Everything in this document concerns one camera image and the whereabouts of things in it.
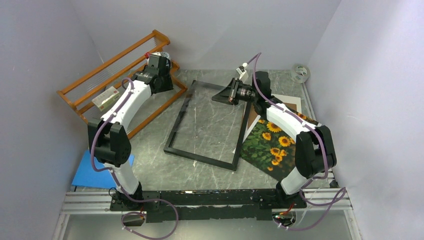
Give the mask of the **sunflower photo print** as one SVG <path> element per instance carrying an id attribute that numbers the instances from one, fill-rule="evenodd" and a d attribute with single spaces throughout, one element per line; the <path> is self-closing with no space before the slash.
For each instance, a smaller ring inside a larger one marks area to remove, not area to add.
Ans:
<path id="1" fill-rule="evenodd" d="M 250 117 L 240 157 L 276 180 L 287 177 L 295 167 L 295 140 L 274 123 Z"/>

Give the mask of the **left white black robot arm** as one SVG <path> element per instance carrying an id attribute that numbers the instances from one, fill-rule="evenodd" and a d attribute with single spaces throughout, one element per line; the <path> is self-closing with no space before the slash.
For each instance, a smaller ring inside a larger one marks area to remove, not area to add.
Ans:
<path id="1" fill-rule="evenodd" d="M 90 164 L 95 172 L 108 171 L 116 197 L 130 210 L 144 203 L 142 184 L 128 162 L 132 146 L 127 134 L 129 123 L 152 95 L 172 90 L 172 61 L 167 52 L 147 53 L 141 71 L 121 81 L 122 96 L 101 118 L 88 122 Z"/>

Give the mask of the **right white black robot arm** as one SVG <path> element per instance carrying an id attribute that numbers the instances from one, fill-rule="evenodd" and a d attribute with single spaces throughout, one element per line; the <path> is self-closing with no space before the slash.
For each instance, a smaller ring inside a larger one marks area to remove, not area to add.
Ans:
<path id="1" fill-rule="evenodd" d="M 288 207 L 295 194 L 313 181 L 327 179 L 329 170 L 337 164 L 330 129 L 302 118 L 273 96 L 268 72 L 254 72 L 251 84 L 240 77 L 233 78 L 212 100 L 234 106 L 240 101 L 252 104 L 255 112 L 282 130 L 287 143 L 294 146 L 294 168 L 276 185 L 274 196 L 278 206 Z"/>

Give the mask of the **white mat board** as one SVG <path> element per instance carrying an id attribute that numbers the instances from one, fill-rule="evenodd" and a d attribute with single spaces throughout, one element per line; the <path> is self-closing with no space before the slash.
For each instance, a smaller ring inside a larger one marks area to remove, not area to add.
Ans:
<path id="1" fill-rule="evenodd" d="M 286 102 L 286 103 L 295 103 L 295 104 L 301 104 L 302 105 L 300 97 L 294 97 L 294 96 L 288 96 L 288 95 L 282 95 L 282 94 L 275 94 L 274 97 L 277 98 L 278 100 L 282 101 L 283 103 Z M 243 141 L 242 141 L 243 143 L 245 142 L 248 135 L 250 134 L 250 132 L 252 131 L 252 129 L 254 128 L 256 123 L 259 121 L 259 119 L 260 119 L 260 117 L 258 115 L 257 118 L 255 119 L 255 121 L 253 122 L 253 124 L 251 125 L 251 127 L 248 130 L 245 130 Z"/>

